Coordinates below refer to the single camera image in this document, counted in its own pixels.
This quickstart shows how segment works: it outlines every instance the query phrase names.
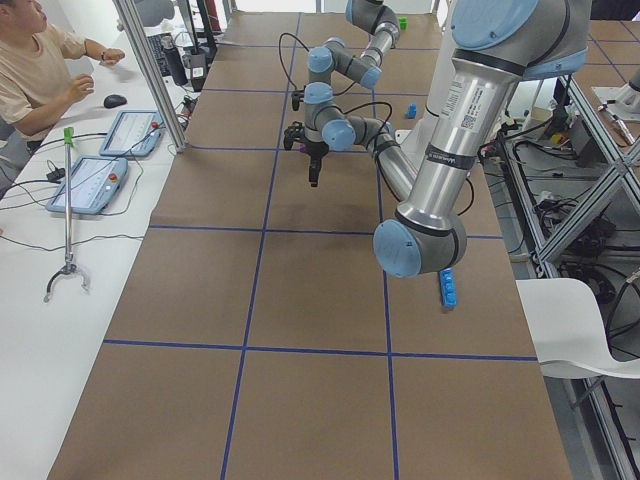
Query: white chair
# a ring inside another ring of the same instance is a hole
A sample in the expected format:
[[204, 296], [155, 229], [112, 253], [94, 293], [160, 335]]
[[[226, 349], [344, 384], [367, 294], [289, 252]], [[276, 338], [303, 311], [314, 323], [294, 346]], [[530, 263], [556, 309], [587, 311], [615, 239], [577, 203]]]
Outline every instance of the white chair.
[[640, 378], [640, 359], [619, 362], [611, 356], [598, 303], [587, 285], [572, 278], [516, 283], [542, 374], [599, 377], [574, 406], [607, 376]]

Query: blue lego brick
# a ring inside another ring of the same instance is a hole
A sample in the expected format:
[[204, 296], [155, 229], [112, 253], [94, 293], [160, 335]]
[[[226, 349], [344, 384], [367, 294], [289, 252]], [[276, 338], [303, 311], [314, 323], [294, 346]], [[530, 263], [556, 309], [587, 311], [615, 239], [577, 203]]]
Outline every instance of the blue lego brick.
[[458, 305], [458, 292], [456, 290], [455, 277], [450, 268], [446, 268], [438, 273], [440, 278], [440, 294], [442, 305], [446, 308], [454, 308]]

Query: man's hand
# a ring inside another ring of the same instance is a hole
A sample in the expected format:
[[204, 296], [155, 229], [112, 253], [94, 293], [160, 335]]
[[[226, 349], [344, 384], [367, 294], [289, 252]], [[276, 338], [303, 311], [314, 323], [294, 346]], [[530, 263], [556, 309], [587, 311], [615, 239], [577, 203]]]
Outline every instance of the man's hand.
[[93, 78], [86, 73], [72, 78], [71, 84], [65, 93], [71, 103], [83, 100], [87, 95], [93, 93]]
[[113, 66], [124, 58], [124, 52], [118, 48], [107, 48], [100, 55], [103, 65]]

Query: blue block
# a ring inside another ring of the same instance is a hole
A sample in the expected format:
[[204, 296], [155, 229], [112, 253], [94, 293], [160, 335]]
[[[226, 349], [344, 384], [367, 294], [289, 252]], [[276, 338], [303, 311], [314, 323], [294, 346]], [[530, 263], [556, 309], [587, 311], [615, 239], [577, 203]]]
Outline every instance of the blue block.
[[440, 294], [442, 305], [446, 308], [454, 308], [458, 305], [458, 292], [456, 290], [455, 277], [450, 268], [446, 268], [438, 273], [440, 277]]
[[407, 109], [407, 113], [404, 114], [406, 118], [416, 118], [416, 114], [418, 113], [418, 105], [415, 103], [409, 104], [409, 108]]

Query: reacher grabber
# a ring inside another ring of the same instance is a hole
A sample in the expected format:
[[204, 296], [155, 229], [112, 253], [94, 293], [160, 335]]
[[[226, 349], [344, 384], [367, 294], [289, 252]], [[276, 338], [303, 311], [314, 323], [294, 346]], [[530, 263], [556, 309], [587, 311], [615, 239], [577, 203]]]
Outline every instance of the reacher grabber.
[[64, 206], [64, 231], [65, 231], [65, 244], [64, 244], [64, 266], [58, 270], [53, 277], [47, 283], [47, 293], [44, 296], [44, 302], [48, 303], [51, 300], [51, 296], [53, 293], [53, 282], [60, 277], [61, 275], [71, 276], [71, 275], [80, 275], [82, 278], [82, 288], [85, 289], [86, 292], [89, 292], [89, 277], [86, 273], [78, 268], [78, 266], [73, 263], [73, 252], [71, 250], [72, 247], [72, 210], [71, 210], [71, 147], [73, 146], [73, 127], [67, 127], [64, 129], [64, 150], [65, 150], [65, 159], [64, 159], [64, 168], [65, 168], [65, 184], [64, 184], [64, 195], [65, 195], [65, 206]]

